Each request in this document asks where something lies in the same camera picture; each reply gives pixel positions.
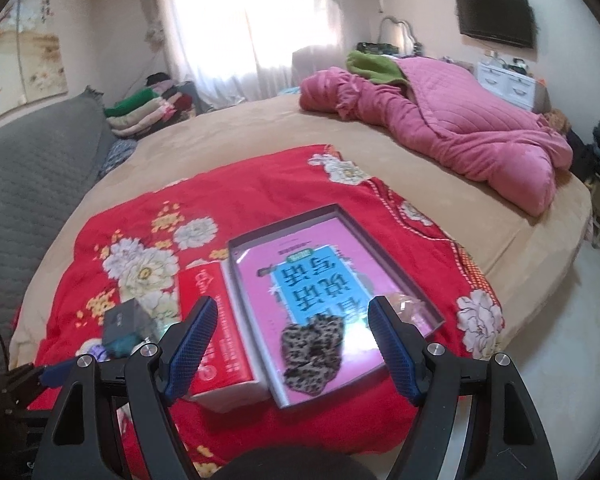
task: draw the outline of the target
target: gray quilted cover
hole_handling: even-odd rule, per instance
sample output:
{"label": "gray quilted cover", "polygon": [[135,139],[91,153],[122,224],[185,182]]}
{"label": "gray quilted cover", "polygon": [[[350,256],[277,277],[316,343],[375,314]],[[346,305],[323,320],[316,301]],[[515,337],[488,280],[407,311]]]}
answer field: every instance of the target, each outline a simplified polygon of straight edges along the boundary
{"label": "gray quilted cover", "polygon": [[87,88],[0,128],[0,332],[7,345],[27,285],[115,140],[100,96]]}

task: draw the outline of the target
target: floor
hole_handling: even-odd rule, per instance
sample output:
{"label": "floor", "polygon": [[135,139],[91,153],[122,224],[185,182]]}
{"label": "floor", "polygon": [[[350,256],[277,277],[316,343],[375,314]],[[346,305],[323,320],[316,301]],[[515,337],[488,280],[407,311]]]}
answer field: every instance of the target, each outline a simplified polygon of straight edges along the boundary
{"label": "floor", "polygon": [[[558,478],[576,480],[600,447],[600,248],[583,243],[556,293],[506,351],[536,404]],[[455,478],[469,406],[461,399],[439,480]],[[385,479],[397,453],[358,459]]]}

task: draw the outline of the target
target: black tv screen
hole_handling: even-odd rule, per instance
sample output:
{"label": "black tv screen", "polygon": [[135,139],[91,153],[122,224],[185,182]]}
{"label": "black tv screen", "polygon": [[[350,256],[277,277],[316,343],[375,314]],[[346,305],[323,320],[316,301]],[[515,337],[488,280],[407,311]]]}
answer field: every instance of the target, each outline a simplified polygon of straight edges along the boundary
{"label": "black tv screen", "polygon": [[456,0],[460,34],[523,48],[534,47],[529,0]]}

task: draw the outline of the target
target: rolled pink comforter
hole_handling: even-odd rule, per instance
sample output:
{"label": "rolled pink comforter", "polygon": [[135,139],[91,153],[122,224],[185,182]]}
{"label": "rolled pink comforter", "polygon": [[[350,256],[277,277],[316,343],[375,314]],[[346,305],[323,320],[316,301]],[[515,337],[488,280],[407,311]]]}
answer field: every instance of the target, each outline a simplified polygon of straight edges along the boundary
{"label": "rolled pink comforter", "polygon": [[530,215],[549,207],[554,168],[567,170],[573,153],[544,117],[496,97],[455,65],[423,57],[397,63],[417,104],[399,88],[331,68],[302,82],[300,105],[384,126],[403,146],[487,182]]}

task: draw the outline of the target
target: white dresser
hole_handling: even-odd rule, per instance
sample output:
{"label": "white dresser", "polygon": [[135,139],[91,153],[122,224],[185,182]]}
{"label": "white dresser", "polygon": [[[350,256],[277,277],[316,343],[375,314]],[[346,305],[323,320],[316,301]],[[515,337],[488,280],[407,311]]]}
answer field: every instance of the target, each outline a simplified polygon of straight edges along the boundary
{"label": "white dresser", "polygon": [[532,77],[513,70],[478,63],[478,82],[492,94],[529,112],[544,111],[546,88]]}

